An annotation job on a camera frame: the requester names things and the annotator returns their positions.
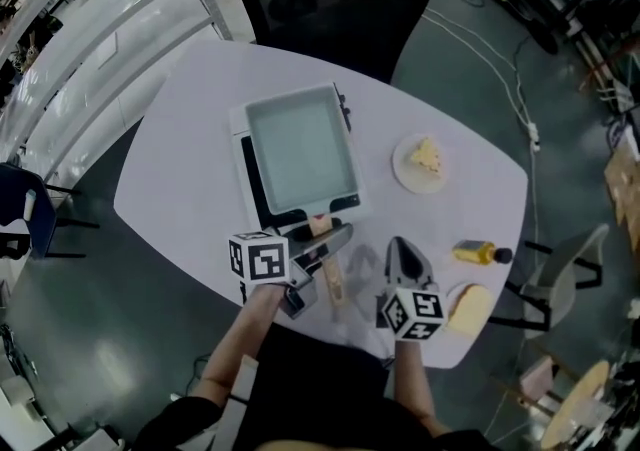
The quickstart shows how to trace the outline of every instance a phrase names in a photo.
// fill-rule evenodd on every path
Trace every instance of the plate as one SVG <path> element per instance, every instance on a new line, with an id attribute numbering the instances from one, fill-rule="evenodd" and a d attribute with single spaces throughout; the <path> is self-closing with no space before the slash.
<path id="1" fill-rule="evenodd" d="M 438 149 L 440 164 L 442 165 L 442 175 L 440 177 L 409 161 L 413 151 L 417 149 L 420 142 L 425 138 L 429 138 Z M 442 147 L 429 135 L 411 135 L 403 138 L 393 151 L 391 163 L 393 165 L 393 173 L 398 182 L 412 193 L 420 195 L 435 193 L 441 190 L 447 181 L 447 161 Z"/>

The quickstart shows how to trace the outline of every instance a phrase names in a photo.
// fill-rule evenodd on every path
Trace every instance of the blue chair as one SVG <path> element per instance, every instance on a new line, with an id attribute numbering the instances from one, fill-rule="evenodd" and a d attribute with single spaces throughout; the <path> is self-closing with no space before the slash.
<path id="1" fill-rule="evenodd" d="M 25 197 L 29 190 L 36 194 L 36 201 L 31 213 L 31 219 L 26 222 L 31 236 L 32 254 L 35 258 L 43 257 L 67 257 L 82 258 L 86 254 L 68 254 L 49 252 L 49 245 L 57 227 L 75 225 L 98 229 L 95 223 L 82 222 L 71 218 L 58 218 L 53 203 L 49 198 L 47 189 L 64 193 L 79 193 L 76 190 L 67 190 L 46 185 L 42 178 L 33 172 L 8 163 L 0 163 L 0 225 L 7 226 L 24 215 Z M 10 236 L 4 235 L 1 243 L 6 243 Z"/>

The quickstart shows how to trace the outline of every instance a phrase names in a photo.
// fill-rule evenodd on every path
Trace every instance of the human arm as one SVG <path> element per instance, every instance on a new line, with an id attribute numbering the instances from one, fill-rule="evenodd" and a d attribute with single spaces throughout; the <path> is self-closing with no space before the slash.
<path id="1" fill-rule="evenodd" d="M 205 398 L 223 408 L 240 369 L 243 355 L 256 358 L 280 300 L 284 286 L 257 286 L 220 344 L 211 354 L 200 382 L 190 396 Z"/>
<path id="2" fill-rule="evenodd" d="M 451 430 L 436 419 L 420 343 L 396 341 L 395 400 L 409 410 L 435 438 Z"/>

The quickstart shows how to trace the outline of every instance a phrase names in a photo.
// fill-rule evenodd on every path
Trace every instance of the gray chair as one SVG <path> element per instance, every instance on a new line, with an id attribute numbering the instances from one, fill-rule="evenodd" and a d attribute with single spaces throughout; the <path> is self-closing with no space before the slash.
<path id="1" fill-rule="evenodd" d="M 600 224 L 561 242 L 553 249 L 525 241 L 527 248 L 548 254 L 548 257 L 522 286 L 509 281 L 505 285 L 525 302 L 524 319 L 494 316 L 489 318 L 489 322 L 524 328 L 527 339 L 533 339 L 555 327 L 573 307 L 576 290 L 602 284 L 602 245 L 608 234 L 609 226 Z M 576 267 L 592 271 L 595 278 L 578 282 Z"/>

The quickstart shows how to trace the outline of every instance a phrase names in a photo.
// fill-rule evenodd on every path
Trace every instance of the black office chair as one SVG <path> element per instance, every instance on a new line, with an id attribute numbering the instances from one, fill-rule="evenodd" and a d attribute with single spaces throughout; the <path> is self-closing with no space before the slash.
<path id="1" fill-rule="evenodd" d="M 429 0 L 242 0 L 260 45 L 390 83 Z"/>
<path id="2" fill-rule="evenodd" d="M 73 192 L 73 190 L 56 190 Z M 36 194 L 35 204 L 31 213 L 31 219 L 26 222 L 29 235 L 31 236 L 32 255 L 35 258 L 42 257 L 67 257 L 81 258 L 85 254 L 69 254 L 49 252 L 49 245 L 53 238 L 53 233 L 57 227 L 75 225 L 79 227 L 89 227 L 97 229 L 100 226 L 95 223 L 73 220 L 70 218 L 57 218 L 56 210 L 49 198 L 47 185 L 41 177 L 23 170 L 20 167 L 8 163 L 0 163 L 0 225 L 7 226 L 24 215 L 25 197 L 29 190 Z M 20 238 L 17 246 L 15 235 L 0 232 L 0 257 L 10 257 L 17 259 L 22 257 L 26 251 L 24 249 L 24 238 Z"/>

